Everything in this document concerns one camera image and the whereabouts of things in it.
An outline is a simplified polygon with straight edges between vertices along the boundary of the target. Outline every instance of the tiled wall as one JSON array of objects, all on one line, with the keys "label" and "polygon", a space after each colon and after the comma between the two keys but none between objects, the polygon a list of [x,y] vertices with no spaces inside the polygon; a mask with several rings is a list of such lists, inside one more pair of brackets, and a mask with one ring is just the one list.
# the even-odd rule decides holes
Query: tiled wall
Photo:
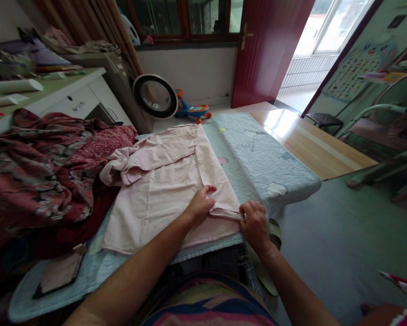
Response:
[{"label": "tiled wall", "polygon": [[279,92],[285,93],[317,88],[337,58],[338,55],[293,58]]}]

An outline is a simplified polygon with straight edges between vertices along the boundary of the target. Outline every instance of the stool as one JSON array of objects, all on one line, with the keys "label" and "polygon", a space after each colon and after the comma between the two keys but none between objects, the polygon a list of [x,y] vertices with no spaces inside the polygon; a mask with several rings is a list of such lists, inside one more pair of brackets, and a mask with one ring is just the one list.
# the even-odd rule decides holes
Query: stool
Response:
[{"label": "stool", "polygon": [[339,126],[339,128],[335,131],[333,136],[336,135],[344,125],[344,123],[341,120],[328,113],[309,113],[306,114],[305,116],[314,122],[313,125],[318,124],[318,128],[320,129],[324,127]]}]

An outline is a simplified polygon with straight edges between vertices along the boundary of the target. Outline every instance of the hand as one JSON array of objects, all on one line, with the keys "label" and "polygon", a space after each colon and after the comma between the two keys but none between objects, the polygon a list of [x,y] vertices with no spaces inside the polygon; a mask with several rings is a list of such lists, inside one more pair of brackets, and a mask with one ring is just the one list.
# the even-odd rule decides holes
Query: hand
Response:
[{"label": "hand", "polygon": [[184,215],[191,218],[194,226],[199,226],[206,219],[209,210],[214,206],[215,199],[207,198],[206,195],[209,192],[217,191],[217,187],[207,185],[201,190],[196,192],[187,208],[184,210]]},{"label": "hand", "polygon": [[246,220],[239,222],[239,228],[256,254],[261,257],[273,246],[268,236],[265,208],[257,201],[248,201],[239,206],[239,211],[246,214]]}]

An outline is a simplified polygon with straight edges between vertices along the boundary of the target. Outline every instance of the red door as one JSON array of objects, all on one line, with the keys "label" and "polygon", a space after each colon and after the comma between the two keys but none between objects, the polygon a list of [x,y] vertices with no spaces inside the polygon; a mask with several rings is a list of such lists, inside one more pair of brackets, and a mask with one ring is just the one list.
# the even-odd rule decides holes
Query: red door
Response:
[{"label": "red door", "polygon": [[244,0],[232,108],[275,99],[315,0]]}]

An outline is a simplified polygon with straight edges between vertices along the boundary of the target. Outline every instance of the doorway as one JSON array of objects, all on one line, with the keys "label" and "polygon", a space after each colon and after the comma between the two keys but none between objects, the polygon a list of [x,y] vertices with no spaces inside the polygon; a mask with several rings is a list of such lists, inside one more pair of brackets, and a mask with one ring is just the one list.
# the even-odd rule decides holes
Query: doorway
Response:
[{"label": "doorway", "polygon": [[374,0],[315,0],[274,102],[301,115]]}]

